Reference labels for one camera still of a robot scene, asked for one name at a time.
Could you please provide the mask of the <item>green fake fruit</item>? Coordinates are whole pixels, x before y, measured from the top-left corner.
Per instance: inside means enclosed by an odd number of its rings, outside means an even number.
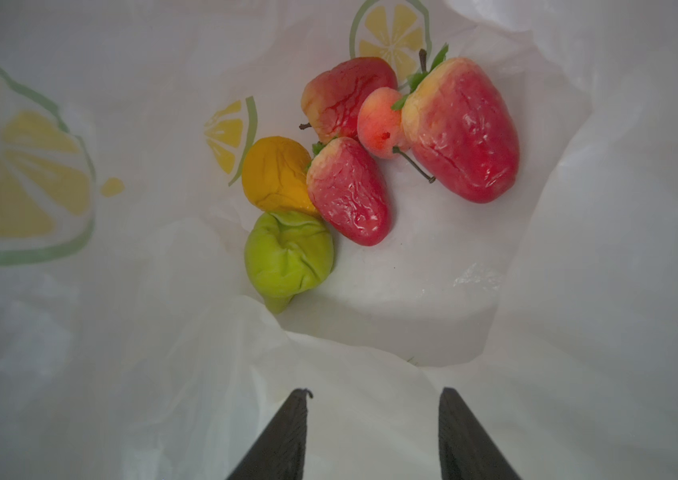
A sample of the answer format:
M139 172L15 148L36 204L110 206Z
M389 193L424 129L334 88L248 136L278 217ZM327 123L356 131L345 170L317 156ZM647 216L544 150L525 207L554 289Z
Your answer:
M320 286L334 262L327 225L298 211L262 214L244 248L248 279L273 314L282 313L293 297Z

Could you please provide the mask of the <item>red yellow fake apple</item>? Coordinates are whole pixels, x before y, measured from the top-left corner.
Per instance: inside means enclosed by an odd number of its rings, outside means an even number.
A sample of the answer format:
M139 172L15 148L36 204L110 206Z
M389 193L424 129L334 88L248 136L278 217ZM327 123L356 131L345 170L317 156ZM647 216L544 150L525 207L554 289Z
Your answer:
M391 109L416 160L463 199L486 204L507 192L520 166L515 124L499 90L467 57L448 58L444 45L407 79L409 93Z

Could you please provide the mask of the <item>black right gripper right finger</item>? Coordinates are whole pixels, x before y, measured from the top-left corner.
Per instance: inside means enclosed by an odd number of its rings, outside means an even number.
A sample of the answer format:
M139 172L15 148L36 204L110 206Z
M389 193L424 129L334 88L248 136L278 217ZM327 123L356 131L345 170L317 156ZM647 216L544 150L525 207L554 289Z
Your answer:
M443 480L520 480L454 388L439 398L438 451Z

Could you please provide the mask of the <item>red strawberry shaped fake fruit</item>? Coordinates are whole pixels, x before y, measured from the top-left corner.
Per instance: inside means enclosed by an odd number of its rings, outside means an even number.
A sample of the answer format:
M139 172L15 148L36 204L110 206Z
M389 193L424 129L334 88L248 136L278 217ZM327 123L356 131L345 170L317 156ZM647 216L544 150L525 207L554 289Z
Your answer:
M348 240L375 246L391 232L393 214L385 178L355 139L329 141L311 162L306 183L319 214Z

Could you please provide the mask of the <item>white plastic bag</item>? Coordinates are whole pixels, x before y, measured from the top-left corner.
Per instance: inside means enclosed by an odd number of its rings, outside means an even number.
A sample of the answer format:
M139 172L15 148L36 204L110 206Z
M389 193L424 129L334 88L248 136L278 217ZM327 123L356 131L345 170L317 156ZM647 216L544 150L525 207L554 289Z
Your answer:
M501 92L515 186L404 160L272 315L234 170L369 42ZM457 390L524 479L678 479L678 1L0 1L0 479L223 479L293 391L308 479L437 479Z

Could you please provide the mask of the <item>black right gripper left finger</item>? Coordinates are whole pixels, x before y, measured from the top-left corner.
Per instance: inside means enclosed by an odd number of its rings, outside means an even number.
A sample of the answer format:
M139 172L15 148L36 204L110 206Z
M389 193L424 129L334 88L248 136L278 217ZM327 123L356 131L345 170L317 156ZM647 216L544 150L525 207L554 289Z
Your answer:
M307 443L309 389L295 389L228 475L228 480L301 480Z

